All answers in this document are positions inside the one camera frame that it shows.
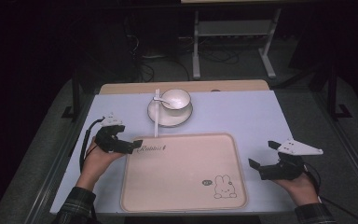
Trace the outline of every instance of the beige placemat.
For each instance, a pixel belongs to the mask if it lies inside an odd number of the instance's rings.
[[[215,210],[247,203],[235,141],[227,133],[139,137],[127,157],[127,212]]]

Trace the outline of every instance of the white saucer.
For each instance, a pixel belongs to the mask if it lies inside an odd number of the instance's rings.
[[[193,112],[193,105],[190,103],[186,108],[184,108],[183,113],[180,116],[171,116],[167,113],[164,106],[159,101],[151,101],[147,107],[147,114],[149,118],[155,121],[156,117],[156,104],[158,106],[158,125],[163,127],[174,127],[177,126],[190,118],[191,113]]]

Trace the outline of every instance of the teacup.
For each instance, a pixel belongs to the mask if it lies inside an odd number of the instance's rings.
[[[163,108],[169,116],[181,116],[191,102],[190,94],[180,89],[165,91],[161,99]]]

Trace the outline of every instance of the hand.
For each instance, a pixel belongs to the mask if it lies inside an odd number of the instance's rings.
[[[125,154],[112,152],[107,153],[100,149],[95,143],[95,137],[86,152],[86,159],[83,165],[83,171],[76,182],[76,187],[92,191],[95,183],[106,171],[109,165],[124,156]]]
[[[320,202],[312,181],[304,173],[294,180],[280,179],[273,182],[286,189],[297,206]]]

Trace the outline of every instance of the sleeve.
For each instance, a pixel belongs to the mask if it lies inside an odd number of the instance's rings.
[[[52,223],[99,223],[90,217],[95,194],[86,189],[74,187]]]
[[[322,203],[302,205],[297,207],[295,212],[300,224],[336,223],[331,213]]]

